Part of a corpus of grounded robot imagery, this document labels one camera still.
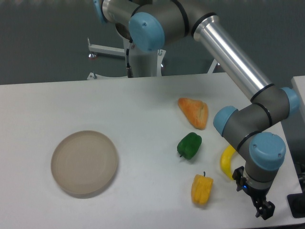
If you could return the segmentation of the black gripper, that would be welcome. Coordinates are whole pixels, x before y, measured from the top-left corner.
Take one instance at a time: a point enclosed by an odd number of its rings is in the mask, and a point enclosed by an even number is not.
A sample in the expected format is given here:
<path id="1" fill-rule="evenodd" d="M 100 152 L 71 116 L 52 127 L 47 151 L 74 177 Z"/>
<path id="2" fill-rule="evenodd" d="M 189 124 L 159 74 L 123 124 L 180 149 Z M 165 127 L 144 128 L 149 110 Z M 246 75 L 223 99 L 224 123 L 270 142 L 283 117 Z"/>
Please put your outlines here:
<path id="1" fill-rule="evenodd" d="M 271 201 L 266 200 L 271 183 L 270 182 L 258 182 L 247 174 L 244 167 L 237 168 L 232 175 L 236 182 L 237 191 L 244 191 L 250 196 L 254 207 L 256 208 L 255 217 L 262 217 L 264 220 L 273 216 L 275 211 L 275 205 Z"/>

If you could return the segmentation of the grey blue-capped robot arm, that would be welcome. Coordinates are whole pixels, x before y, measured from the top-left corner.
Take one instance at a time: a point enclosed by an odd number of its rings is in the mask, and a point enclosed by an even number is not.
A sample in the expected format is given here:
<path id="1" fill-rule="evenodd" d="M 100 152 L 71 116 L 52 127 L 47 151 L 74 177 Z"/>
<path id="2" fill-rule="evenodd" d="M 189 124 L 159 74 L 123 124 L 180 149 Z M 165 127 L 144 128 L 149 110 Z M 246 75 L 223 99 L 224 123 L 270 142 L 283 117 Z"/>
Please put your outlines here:
<path id="1" fill-rule="evenodd" d="M 122 26 L 129 44 L 142 52 L 156 52 L 191 35 L 231 77 L 251 104 L 242 110 L 222 108 L 213 125 L 245 160 L 233 172 L 237 190 L 251 197 L 257 217 L 270 218 L 275 206 L 266 195 L 284 162 L 286 146 L 281 137 L 267 130 L 298 110 L 296 92 L 271 83 L 224 30 L 217 14 L 202 2 L 95 0 L 93 5 L 100 22 Z"/>

